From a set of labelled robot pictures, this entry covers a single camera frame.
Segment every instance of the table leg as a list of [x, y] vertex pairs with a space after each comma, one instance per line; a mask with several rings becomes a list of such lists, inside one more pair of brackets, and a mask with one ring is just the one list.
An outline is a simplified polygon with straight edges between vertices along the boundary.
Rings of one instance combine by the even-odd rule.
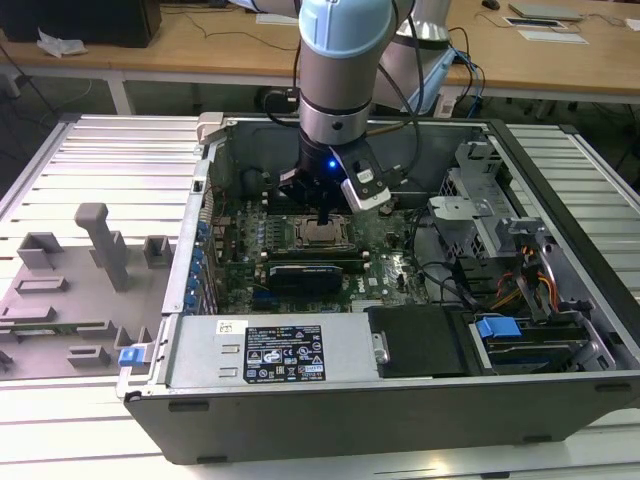
[[135, 115], [136, 110], [129, 95], [127, 95], [124, 80], [109, 79], [107, 83], [109, 84], [113, 104], [116, 107], [116, 113], [118, 115]]
[[10, 98], [20, 96], [20, 89], [13, 80], [13, 76], [9, 73], [0, 73], [0, 90], [5, 92]]
[[191, 84], [191, 105], [193, 106], [194, 115], [202, 113], [202, 95], [200, 94], [200, 85], [198, 83]]

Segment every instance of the laptop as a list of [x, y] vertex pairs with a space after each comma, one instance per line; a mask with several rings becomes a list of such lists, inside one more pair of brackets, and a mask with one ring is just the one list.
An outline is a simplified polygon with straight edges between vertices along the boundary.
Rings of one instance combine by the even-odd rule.
[[536, 5], [533, 3], [510, 3], [509, 8], [522, 18], [565, 20], [567, 22], [579, 22], [583, 19], [582, 15], [566, 7]]

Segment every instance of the motherboard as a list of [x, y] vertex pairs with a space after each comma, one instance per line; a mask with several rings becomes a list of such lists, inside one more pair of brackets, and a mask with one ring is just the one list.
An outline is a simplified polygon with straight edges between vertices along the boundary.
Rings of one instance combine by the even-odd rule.
[[359, 312], [424, 304], [412, 265], [415, 212], [391, 202], [359, 215], [316, 215], [268, 202], [229, 201], [213, 217], [209, 257], [221, 314]]

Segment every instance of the computer mouse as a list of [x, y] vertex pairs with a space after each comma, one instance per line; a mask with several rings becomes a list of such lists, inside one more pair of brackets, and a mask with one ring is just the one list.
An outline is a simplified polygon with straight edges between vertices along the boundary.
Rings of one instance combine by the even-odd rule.
[[491, 10], [500, 10], [500, 3], [498, 0], [482, 0], [482, 6]]

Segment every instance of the power supply label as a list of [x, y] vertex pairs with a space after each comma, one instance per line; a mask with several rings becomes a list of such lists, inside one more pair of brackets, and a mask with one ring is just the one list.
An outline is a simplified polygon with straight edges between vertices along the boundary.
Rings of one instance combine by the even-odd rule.
[[247, 327], [244, 380], [247, 383], [326, 380], [320, 325]]

